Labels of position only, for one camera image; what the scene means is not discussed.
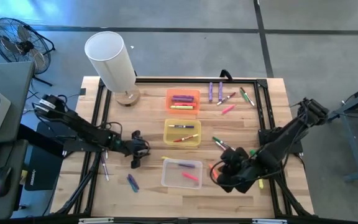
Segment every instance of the yellow marker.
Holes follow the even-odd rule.
[[[263,189],[264,188],[264,182],[262,179],[259,179],[259,188]]]
[[[192,110],[193,106],[171,106],[171,109]]]

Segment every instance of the fan blade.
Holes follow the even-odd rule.
[[[29,53],[34,58],[36,68],[42,68],[45,65],[44,56],[38,50],[31,49]]]
[[[5,37],[5,36],[0,37],[0,41],[6,50],[8,50],[14,54],[19,53],[19,50],[17,49],[16,44],[13,44],[7,37]]]
[[[28,38],[31,36],[30,32],[23,26],[17,26],[17,35],[23,42],[28,41]]]

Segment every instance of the computer mouse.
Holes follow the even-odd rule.
[[[5,196],[11,188],[12,167],[0,167],[0,197]]]

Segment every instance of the yellow container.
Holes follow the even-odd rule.
[[[171,128],[170,125],[194,126],[194,128]],[[175,140],[198,134],[184,141]],[[198,120],[166,119],[164,129],[164,142],[171,146],[198,146],[201,142],[201,122]]]

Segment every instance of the fan guard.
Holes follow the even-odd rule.
[[[31,26],[17,19],[0,18],[0,54],[7,62],[34,62],[35,74],[41,74],[48,69],[53,50],[54,44]]]

